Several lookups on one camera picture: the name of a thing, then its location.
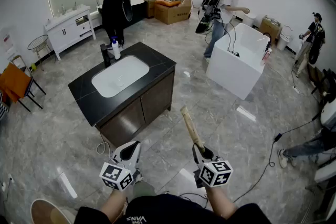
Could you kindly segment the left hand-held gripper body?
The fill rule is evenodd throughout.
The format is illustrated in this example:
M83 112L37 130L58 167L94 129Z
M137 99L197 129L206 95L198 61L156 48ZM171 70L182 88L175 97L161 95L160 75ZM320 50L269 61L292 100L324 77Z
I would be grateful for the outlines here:
M132 169L129 167L129 160L122 160L114 161L113 164L104 163L99 176L106 186L125 191L129 186L134 185L134 174L137 172L140 172L138 165L136 169Z

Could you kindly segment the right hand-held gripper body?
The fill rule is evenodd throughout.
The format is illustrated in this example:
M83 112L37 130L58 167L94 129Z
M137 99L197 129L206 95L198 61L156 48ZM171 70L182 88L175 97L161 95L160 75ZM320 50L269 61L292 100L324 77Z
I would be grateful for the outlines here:
M231 178L233 168L228 161L202 162L194 171L197 188L220 187L226 185Z

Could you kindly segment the wooden stick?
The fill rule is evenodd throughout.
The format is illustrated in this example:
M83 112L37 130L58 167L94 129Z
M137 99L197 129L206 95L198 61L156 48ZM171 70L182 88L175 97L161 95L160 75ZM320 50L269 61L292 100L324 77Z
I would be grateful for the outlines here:
M195 124L193 123L191 116L189 114L189 111L187 109L187 106L183 106L180 109L181 115L184 119L184 122L186 124L188 133L193 141L194 144L196 144L199 147L199 150L204 153L205 152L205 147L203 142L201 141L201 138L197 132L197 129L195 127Z

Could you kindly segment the person's left forearm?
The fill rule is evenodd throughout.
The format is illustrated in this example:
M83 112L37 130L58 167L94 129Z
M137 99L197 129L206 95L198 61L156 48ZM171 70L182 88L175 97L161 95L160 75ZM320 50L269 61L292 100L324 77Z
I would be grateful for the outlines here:
M122 217L126 199L125 192L113 190L107 201L100 208L100 211L107 216L111 224L114 224Z

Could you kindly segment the person's right forearm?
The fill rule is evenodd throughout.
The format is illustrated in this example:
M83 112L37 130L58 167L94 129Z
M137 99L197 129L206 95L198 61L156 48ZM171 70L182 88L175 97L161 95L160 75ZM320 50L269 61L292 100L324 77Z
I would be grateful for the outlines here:
M205 190L215 214L228 219L237 211L237 206L228 199L221 187L205 187Z

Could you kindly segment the person's grey-green trouser leg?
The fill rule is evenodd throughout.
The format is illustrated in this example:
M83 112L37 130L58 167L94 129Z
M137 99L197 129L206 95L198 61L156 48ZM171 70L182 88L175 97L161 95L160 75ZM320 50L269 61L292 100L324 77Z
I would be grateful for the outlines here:
M137 182L133 186L133 199L145 196L156 196L155 189L147 182Z

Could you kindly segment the person's black shirt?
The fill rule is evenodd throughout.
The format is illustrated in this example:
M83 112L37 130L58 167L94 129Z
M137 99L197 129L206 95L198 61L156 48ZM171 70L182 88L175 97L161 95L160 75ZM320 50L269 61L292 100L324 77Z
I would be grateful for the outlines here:
M199 204L171 194L145 196L125 204L114 224L271 224L256 203L237 207L228 219ZM111 224L98 209L80 207L74 224Z

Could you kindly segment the white sink basin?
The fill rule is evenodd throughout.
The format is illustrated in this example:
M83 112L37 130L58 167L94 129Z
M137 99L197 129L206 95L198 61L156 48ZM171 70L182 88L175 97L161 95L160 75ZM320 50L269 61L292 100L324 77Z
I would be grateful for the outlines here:
M127 56L96 74L91 82L104 98L111 98L142 78L149 66L135 56Z

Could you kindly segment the round brown and white stool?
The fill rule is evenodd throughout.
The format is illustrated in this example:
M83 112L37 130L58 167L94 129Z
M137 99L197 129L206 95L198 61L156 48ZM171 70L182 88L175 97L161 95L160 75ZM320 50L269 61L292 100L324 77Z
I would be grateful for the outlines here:
M45 199L35 199L30 214L33 224L74 224L77 211L57 207Z

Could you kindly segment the white square bathtub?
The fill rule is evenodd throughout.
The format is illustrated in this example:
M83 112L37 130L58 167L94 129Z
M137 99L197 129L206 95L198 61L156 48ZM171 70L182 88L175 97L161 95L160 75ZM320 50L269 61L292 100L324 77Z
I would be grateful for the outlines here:
M263 33L238 24L215 43L207 77L240 99L246 99L263 73L262 58L268 41L269 37ZM240 57L230 51L238 52Z

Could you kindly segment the black-topped brown vanity cabinet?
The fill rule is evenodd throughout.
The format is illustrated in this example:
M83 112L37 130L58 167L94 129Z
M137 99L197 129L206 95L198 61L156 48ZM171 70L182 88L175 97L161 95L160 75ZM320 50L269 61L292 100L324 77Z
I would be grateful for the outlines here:
M104 61L68 85L88 123L115 147L134 139L172 106L176 62L142 42L121 51L119 60L127 56L142 60L150 70L114 97L104 98L91 82L106 68Z

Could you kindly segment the white blue-capped pump bottle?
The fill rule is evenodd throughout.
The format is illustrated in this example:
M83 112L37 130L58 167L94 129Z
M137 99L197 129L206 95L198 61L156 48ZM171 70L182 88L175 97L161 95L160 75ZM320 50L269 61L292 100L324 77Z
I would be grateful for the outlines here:
M113 54L116 60L119 60L121 57L120 49L119 49L119 43L117 40L117 36L112 37L111 47L113 50Z

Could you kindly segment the striped clothes pile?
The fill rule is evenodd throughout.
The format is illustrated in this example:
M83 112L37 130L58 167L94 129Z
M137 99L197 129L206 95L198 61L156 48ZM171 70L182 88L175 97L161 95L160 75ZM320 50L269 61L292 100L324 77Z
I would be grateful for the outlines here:
M0 121L8 114L8 112L8 105L3 102L3 93L0 91Z

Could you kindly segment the black tub faucet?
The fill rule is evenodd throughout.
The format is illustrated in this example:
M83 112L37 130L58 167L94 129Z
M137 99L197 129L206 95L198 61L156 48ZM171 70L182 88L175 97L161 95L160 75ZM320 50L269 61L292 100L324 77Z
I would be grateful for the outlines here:
M271 38L270 33L265 32L265 33L263 33L263 35L269 37L269 41L268 41L266 49L265 49L265 51L267 51L271 47L272 38Z

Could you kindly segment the white vanity cabinet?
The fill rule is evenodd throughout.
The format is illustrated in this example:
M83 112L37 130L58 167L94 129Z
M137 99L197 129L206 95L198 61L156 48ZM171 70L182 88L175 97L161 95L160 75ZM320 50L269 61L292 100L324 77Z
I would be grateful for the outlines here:
M88 37L96 39L90 6L84 4L60 17L48 19L44 28L58 60L60 53L74 44Z

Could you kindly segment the white trash bin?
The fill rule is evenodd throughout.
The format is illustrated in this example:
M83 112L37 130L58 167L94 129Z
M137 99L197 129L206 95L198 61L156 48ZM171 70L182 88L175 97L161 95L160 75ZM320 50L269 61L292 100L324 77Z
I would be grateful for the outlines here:
M285 47L290 43L292 38L292 29L288 25L283 25L281 32L279 34L279 40L277 42L277 48L279 50L284 50Z

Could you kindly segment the open cardboard box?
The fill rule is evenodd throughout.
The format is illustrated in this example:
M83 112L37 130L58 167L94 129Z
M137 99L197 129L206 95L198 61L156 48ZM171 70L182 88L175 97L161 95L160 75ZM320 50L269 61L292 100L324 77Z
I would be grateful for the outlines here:
M271 43L273 44L276 42L281 33L282 25L277 20L265 15L258 30L263 34L267 33L271 38Z

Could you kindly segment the dark green bathtub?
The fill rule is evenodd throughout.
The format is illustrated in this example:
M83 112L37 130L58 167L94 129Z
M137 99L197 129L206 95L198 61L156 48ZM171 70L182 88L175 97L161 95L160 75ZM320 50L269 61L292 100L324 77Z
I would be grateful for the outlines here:
M93 27L105 27L105 23L111 23L112 26L120 26L122 29L128 28L145 17L145 6L144 0L131 0L132 18L127 20L123 11L121 11L122 15L118 15L112 11L112 8L104 10L101 4L97 6L97 16L92 18Z

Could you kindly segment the large cardboard box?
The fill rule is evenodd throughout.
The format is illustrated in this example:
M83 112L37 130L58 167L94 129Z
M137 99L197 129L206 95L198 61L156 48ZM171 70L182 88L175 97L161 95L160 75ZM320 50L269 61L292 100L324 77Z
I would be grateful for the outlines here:
M181 22L190 18L192 11L192 0L180 0L179 6L165 7L154 5L154 18L167 24Z

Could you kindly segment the small cardboard box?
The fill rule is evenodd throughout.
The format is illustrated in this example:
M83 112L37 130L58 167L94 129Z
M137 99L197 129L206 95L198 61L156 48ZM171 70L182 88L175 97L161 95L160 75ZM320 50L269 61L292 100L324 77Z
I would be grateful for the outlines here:
M156 0L144 0L145 1L145 14L146 18L154 17L154 5Z

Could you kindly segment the orange cushion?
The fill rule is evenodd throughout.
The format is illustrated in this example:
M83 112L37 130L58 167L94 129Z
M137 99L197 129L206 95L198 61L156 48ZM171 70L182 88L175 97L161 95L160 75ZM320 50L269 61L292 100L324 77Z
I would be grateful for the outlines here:
M177 0L174 0L174 1L156 0L155 1L155 4L162 5L162 6L165 6L165 7L179 6L180 3L181 3L181 1L177 1Z

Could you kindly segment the white wall holder red label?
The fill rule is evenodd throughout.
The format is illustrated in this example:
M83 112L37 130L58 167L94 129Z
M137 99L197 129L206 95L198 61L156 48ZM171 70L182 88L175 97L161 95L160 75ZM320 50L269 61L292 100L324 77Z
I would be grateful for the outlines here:
M9 51L9 50L12 49L13 42L12 42L10 34L5 34L4 35L4 37L3 37L3 46L4 46L5 51Z

